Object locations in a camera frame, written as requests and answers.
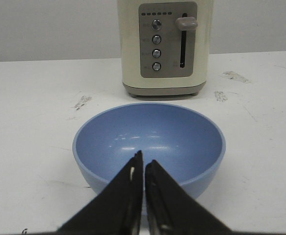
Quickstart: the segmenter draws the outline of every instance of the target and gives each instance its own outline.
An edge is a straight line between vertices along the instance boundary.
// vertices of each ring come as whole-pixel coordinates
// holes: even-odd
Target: white wall
[[[215,0],[211,53],[286,50],[286,0]],[[0,61],[120,56],[116,0],[0,0]]]

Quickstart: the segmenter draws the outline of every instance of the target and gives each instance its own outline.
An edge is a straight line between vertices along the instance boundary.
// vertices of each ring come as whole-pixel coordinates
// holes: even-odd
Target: toaster slider slot
[[[187,17],[187,13],[183,13],[182,17]],[[181,36],[181,58],[180,58],[180,67],[185,67],[185,52],[186,52],[186,38],[187,31],[182,31]]]

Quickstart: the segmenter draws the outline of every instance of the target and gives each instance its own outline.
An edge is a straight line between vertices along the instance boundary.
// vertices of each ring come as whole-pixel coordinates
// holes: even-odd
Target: toaster base
[[[123,86],[128,93],[132,96],[164,96],[164,95],[182,95],[191,94],[197,95],[198,92],[203,88],[206,82],[201,83],[194,87],[178,87],[178,88],[136,88],[129,87],[123,83]]]

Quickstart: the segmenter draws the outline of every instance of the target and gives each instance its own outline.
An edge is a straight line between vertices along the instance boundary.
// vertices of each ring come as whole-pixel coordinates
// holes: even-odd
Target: toaster lever
[[[177,18],[176,25],[181,31],[194,31],[198,27],[198,22],[195,17]]]

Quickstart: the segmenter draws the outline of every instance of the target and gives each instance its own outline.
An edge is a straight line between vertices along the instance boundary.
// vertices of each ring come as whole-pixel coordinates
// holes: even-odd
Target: blue bowl
[[[73,142],[75,160],[100,193],[125,163],[143,151],[197,198],[213,179],[225,153],[221,130],[193,110],[162,103],[116,107],[87,121]]]

